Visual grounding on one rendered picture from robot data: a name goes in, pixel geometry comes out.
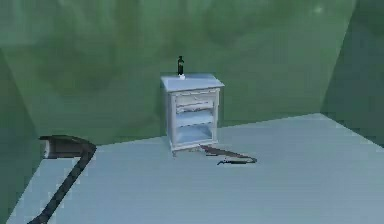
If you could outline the white bedside table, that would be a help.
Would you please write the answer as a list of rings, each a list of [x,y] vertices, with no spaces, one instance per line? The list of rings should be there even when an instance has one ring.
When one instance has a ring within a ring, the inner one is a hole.
[[[173,155],[218,143],[220,90],[212,74],[162,76],[166,135]]]

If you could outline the dark glass bottle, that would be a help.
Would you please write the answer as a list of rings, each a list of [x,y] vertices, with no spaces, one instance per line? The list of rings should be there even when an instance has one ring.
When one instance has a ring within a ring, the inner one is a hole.
[[[185,79],[185,75],[184,75],[184,60],[183,60],[183,57],[182,56],[179,56],[178,57],[178,76],[180,79]]]

